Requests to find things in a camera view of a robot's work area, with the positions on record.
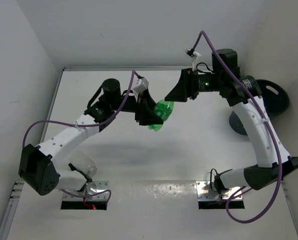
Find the green plastic soda bottle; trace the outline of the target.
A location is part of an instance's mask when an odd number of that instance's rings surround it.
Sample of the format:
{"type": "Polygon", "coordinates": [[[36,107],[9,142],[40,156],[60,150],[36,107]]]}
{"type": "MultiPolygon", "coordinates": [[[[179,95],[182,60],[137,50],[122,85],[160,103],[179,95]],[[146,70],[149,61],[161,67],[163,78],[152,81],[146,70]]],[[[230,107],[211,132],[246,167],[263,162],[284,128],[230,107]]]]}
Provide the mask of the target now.
{"type": "MultiPolygon", "coordinates": [[[[154,113],[161,119],[163,122],[167,121],[171,116],[174,109],[173,101],[165,101],[164,99],[160,100],[155,108],[154,113]]],[[[153,124],[149,125],[149,130],[154,130],[155,132],[159,131],[163,127],[163,124],[153,124]]]]}

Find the clear plastic wide jar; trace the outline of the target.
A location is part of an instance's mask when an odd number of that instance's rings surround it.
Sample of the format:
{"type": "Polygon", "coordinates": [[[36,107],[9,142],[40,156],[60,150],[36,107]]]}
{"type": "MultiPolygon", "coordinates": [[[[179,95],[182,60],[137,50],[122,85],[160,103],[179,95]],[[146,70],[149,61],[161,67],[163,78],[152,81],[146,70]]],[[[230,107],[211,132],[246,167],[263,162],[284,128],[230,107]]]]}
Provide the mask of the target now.
{"type": "Polygon", "coordinates": [[[93,177],[97,168],[95,163],[82,151],[74,152],[70,158],[70,163],[89,177],[93,177]]]}

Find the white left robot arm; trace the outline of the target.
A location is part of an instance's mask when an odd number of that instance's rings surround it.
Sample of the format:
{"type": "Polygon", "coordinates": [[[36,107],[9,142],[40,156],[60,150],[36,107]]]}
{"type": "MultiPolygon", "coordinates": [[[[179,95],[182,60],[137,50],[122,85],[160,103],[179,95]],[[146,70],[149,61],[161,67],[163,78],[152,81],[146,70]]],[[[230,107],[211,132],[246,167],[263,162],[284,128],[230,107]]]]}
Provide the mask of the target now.
{"type": "Polygon", "coordinates": [[[136,83],[130,82],[125,91],[121,91],[117,79],[104,80],[75,123],[37,146],[23,147],[19,176],[41,196],[54,189],[83,191],[93,181],[85,165],[69,163],[62,169],[61,161],[87,138],[104,130],[119,112],[134,113],[141,126],[163,124],[154,113],[156,102],[148,86],[141,76],[136,83]]]}

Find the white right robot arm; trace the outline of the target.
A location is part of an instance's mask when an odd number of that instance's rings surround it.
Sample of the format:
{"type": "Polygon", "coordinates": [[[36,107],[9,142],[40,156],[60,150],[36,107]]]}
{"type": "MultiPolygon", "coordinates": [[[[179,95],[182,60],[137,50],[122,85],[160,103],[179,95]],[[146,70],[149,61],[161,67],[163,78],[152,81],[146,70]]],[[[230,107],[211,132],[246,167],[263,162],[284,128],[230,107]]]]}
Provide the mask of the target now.
{"type": "Polygon", "coordinates": [[[232,187],[260,190],[298,169],[298,157],[292,157],[280,142],[266,111],[257,80],[240,77],[237,52],[219,49],[212,54],[212,71],[200,74],[197,67],[200,53],[188,49],[191,68],[181,70],[176,86],[165,97],[169,102],[194,100],[202,92],[218,92],[242,122],[253,146],[256,164],[218,173],[212,186],[220,194],[232,187]]]}

